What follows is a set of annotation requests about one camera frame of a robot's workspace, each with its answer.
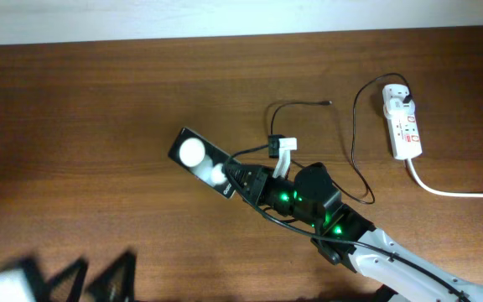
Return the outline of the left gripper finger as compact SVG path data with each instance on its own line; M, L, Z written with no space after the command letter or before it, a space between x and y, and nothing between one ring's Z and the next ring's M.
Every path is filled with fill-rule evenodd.
M77 258L47 282L46 298L49 302L79 302L85 283L88 262Z
M135 302L137 254L127 250L116 258L85 289L85 297L94 302Z

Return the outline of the black Galaxy flip phone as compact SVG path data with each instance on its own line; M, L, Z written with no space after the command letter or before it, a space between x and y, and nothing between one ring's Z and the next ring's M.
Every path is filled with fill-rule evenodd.
M222 171L229 154L190 128L181 128L168 152L176 164L226 199L235 189Z

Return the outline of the white power strip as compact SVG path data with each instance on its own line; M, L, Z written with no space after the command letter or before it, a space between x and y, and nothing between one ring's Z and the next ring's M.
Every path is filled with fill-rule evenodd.
M388 84L383 87L384 100L390 97L412 96L410 90L401 84ZM422 153L417 118L413 115L387 119L389 137L394 159L407 160L418 157Z

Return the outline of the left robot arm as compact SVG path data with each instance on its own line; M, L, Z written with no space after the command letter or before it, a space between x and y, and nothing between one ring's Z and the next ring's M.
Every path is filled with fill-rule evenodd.
M134 301L136 264L137 254L127 250L87 283L86 258L77 258L46 278L37 257L29 254L0 267L0 301Z

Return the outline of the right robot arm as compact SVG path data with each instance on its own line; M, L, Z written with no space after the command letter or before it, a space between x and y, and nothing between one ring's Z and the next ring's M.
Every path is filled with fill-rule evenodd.
M411 253L343 203L322 163L304 167L294 180L273 177L272 169L257 164L226 163L224 173L266 219L289 230L285 216L309 225L306 235L324 258L387 286L395 300L483 301L483 285Z

